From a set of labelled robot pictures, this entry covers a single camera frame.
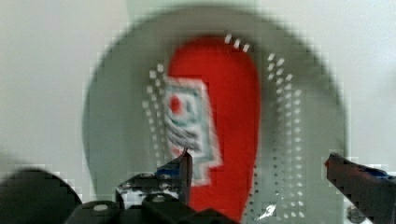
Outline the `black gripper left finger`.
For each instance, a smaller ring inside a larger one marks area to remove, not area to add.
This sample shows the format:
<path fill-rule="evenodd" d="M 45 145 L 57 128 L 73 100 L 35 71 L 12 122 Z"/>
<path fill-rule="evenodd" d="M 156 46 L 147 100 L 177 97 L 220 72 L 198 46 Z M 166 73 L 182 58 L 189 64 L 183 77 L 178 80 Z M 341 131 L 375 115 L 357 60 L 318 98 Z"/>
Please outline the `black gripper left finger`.
<path fill-rule="evenodd" d="M 121 208 L 141 205 L 151 194 L 164 193 L 187 203 L 190 199 L 192 157 L 184 148 L 181 154 L 154 173 L 141 173 L 117 186 L 116 201 Z"/>

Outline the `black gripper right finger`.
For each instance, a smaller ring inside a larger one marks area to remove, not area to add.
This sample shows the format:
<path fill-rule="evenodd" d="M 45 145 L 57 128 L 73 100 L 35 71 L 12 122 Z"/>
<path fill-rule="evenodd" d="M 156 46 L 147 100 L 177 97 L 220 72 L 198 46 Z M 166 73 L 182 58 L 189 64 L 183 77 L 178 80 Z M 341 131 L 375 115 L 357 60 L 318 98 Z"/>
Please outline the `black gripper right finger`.
<path fill-rule="evenodd" d="M 387 172 L 331 153 L 327 179 L 374 224 L 395 224 L 396 183 Z"/>

